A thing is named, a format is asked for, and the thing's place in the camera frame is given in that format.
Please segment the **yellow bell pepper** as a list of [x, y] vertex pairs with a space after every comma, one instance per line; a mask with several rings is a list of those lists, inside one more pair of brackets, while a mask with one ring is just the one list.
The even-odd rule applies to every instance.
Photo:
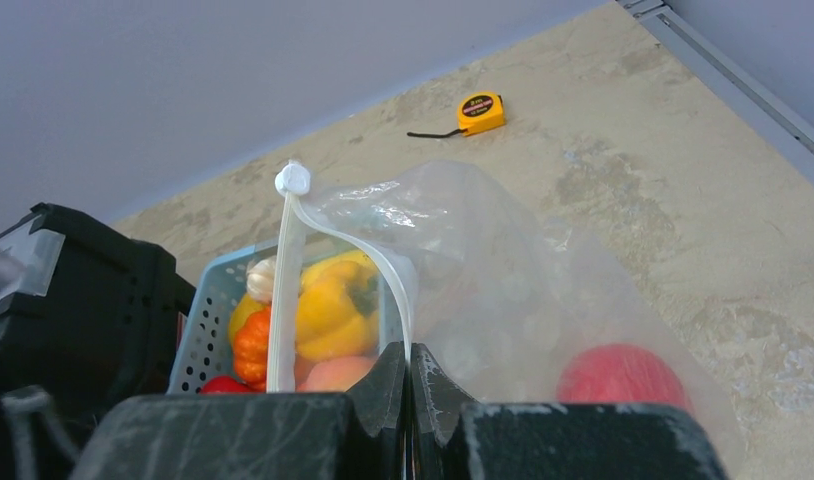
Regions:
[[304, 270], [296, 313], [296, 351], [319, 363], [367, 353], [379, 338], [378, 270], [354, 249]]

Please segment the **white garlic bulb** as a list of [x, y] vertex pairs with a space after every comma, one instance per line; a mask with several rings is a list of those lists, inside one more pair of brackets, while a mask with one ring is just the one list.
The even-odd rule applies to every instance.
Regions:
[[246, 291], [252, 300], [271, 304], [275, 284], [276, 258], [252, 260], [246, 267]]

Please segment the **red apple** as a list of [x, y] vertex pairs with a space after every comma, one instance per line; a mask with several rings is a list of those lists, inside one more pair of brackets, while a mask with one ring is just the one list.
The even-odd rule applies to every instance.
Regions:
[[556, 396], [563, 403], [653, 403], [693, 411], [674, 370], [660, 356], [627, 343], [577, 354], [563, 369]]

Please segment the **small orange pumpkin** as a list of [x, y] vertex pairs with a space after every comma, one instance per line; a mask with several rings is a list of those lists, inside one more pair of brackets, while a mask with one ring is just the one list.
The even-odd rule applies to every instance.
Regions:
[[233, 343], [233, 367], [238, 378], [254, 391], [266, 388], [271, 307], [248, 316]]

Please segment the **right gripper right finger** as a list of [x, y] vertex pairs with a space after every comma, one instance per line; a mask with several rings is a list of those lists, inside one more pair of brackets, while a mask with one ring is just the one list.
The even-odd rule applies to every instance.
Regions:
[[481, 403], [410, 347], [418, 479], [725, 479], [701, 426], [671, 406]]

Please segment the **clear zip top bag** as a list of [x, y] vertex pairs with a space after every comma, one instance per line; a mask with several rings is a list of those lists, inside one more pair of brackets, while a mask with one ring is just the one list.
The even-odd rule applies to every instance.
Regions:
[[365, 253], [395, 299], [404, 340], [422, 343], [480, 400], [557, 400], [566, 369], [587, 353], [620, 348], [629, 380], [653, 372], [631, 347], [675, 374], [682, 399], [729, 473], [744, 441], [725, 392], [646, 304], [628, 272], [594, 238], [550, 228], [479, 167], [432, 161], [394, 179], [325, 187], [297, 162], [276, 176], [284, 197], [274, 300], [298, 348], [337, 347], [311, 313], [301, 239], [320, 232]]

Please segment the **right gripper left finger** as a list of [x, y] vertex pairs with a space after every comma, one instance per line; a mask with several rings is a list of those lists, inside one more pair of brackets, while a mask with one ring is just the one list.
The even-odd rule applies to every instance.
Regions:
[[110, 411], [74, 479], [397, 479], [404, 346], [345, 393], [182, 394]]

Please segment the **light blue plastic basket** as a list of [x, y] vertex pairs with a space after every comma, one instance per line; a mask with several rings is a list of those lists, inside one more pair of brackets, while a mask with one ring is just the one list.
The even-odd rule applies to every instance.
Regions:
[[[277, 237], [221, 255], [204, 269], [192, 301], [187, 322], [169, 376], [167, 394], [194, 394], [216, 376], [233, 371], [228, 336], [231, 314], [246, 293], [245, 273], [254, 264], [276, 255]], [[322, 233], [306, 237], [303, 267], [352, 249], [352, 245]], [[380, 354], [392, 342], [403, 341], [401, 316], [392, 290], [380, 274], [377, 279]]]

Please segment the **peach fruit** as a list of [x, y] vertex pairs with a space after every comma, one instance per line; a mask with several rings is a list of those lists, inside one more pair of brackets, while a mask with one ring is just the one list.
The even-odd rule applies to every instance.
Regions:
[[346, 392], [370, 372], [375, 361], [365, 356], [345, 356], [317, 363], [296, 390]]

